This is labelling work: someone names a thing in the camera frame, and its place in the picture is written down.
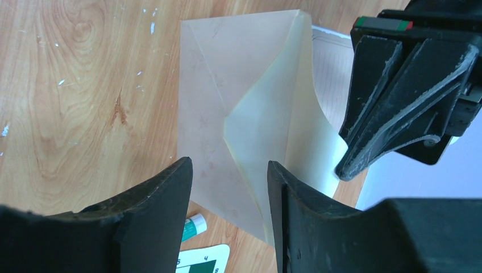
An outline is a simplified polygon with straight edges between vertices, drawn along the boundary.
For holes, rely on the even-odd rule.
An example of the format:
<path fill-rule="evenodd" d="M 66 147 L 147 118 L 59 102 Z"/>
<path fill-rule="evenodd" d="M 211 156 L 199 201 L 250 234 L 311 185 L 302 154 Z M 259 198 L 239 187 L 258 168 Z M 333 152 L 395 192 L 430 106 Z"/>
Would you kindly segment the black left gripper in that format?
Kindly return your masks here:
<path fill-rule="evenodd" d="M 481 109 L 481 2 L 410 1 L 361 16 L 335 172 L 349 181 L 395 151 L 438 162 Z"/>

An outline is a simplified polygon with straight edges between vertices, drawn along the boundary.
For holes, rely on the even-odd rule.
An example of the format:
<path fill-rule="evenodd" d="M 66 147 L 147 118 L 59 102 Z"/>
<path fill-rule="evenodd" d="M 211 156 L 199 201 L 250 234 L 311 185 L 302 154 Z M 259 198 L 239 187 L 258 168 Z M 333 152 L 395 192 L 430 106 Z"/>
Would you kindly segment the green white glue stick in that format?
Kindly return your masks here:
<path fill-rule="evenodd" d="M 207 230 L 207 222 L 201 213 L 187 218 L 184 223 L 182 242 L 185 242 Z"/>

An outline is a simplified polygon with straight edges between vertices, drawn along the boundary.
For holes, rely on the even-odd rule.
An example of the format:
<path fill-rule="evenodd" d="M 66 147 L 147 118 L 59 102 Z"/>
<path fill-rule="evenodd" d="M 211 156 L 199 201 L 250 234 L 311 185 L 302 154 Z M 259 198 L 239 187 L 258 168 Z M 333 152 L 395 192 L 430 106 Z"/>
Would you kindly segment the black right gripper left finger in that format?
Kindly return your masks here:
<path fill-rule="evenodd" d="M 80 212 L 1 206 L 2 272 L 175 272 L 193 180 L 183 157 Z"/>

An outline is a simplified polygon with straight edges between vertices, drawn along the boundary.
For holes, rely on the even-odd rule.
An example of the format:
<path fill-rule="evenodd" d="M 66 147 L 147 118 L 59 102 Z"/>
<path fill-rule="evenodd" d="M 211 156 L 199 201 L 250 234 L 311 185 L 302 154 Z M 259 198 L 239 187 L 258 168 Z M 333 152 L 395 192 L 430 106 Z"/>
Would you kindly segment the green white chessboard mat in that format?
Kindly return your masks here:
<path fill-rule="evenodd" d="M 227 244 L 180 251 L 175 273 L 224 273 L 229 256 Z"/>

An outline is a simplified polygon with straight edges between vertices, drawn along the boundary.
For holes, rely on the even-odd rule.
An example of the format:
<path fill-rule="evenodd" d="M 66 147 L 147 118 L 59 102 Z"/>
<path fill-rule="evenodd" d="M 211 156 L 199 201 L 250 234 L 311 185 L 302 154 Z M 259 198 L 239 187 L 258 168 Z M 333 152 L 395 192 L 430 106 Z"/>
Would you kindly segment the cream pink envelope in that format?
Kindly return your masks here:
<path fill-rule="evenodd" d="M 177 156 L 194 202 L 274 243 L 267 167 L 333 197 L 347 145 L 314 87 L 311 16 L 285 10 L 180 25 Z"/>

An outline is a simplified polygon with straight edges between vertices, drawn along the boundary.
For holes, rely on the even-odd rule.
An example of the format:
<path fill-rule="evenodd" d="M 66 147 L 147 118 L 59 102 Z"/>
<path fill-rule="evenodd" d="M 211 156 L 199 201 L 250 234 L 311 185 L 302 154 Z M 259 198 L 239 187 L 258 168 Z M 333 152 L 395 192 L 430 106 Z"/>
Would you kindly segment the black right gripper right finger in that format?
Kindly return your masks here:
<path fill-rule="evenodd" d="M 389 198 L 357 210 L 276 161 L 267 169 L 278 272 L 480 272 L 481 200 Z"/>

